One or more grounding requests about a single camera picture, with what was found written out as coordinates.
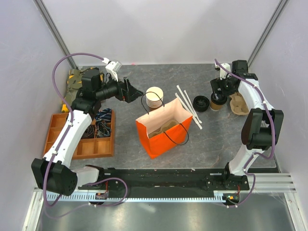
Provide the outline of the orange paper bag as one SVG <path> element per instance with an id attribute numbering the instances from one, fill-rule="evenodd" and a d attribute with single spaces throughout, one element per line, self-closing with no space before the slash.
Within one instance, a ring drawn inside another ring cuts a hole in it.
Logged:
<path id="1" fill-rule="evenodd" d="M 155 159 L 175 146 L 185 145 L 189 141 L 189 127 L 192 113 L 182 107 L 179 99 L 146 111 L 137 118 L 136 127 L 139 140 L 151 159 Z"/>

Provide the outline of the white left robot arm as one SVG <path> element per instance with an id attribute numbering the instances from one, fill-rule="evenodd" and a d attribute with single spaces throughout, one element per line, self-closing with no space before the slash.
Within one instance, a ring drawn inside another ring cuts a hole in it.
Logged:
<path id="1" fill-rule="evenodd" d="M 108 82 L 103 82 L 98 68 L 85 70 L 81 83 L 71 105 L 72 111 L 58 138 L 42 159 L 36 158 L 31 164 L 36 183 L 45 192 L 69 196 L 83 185 L 90 184 L 95 189 L 104 187 L 106 178 L 99 173 L 98 167 L 70 169 L 73 154 L 102 101 L 116 97 L 130 103 L 143 95 L 127 77 L 122 81 L 109 77 Z"/>

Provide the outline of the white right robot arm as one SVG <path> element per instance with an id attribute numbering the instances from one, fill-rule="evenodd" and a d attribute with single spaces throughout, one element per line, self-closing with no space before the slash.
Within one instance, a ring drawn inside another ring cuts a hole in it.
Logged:
<path id="1" fill-rule="evenodd" d="M 229 190 L 236 185 L 246 186 L 247 171 L 257 157 L 273 158 L 284 114 L 267 101 L 256 74 L 249 72 L 246 60 L 232 64 L 215 61 L 215 69 L 219 77 L 210 82 L 210 108 L 220 110 L 229 96 L 239 93 L 249 111 L 241 132 L 242 146 L 220 177 L 221 186 Z"/>

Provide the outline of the black coffee cup lid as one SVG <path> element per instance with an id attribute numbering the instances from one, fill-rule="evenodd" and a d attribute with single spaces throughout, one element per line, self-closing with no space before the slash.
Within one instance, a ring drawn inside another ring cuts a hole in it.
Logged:
<path id="1" fill-rule="evenodd" d="M 211 94 L 211 101 L 217 105 L 224 105 L 227 102 L 227 96 L 221 94 L 216 95 L 215 93 Z"/>

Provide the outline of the brown paper coffee cup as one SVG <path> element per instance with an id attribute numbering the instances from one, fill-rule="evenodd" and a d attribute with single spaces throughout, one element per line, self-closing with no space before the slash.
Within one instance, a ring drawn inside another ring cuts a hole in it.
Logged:
<path id="1" fill-rule="evenodd" d="M 223 97 L 221 99 L 215 99 L 211 97 L 210 108 L 213 111 L 219 111 L 226 102 L 227 102 L 227 97 Z"/>

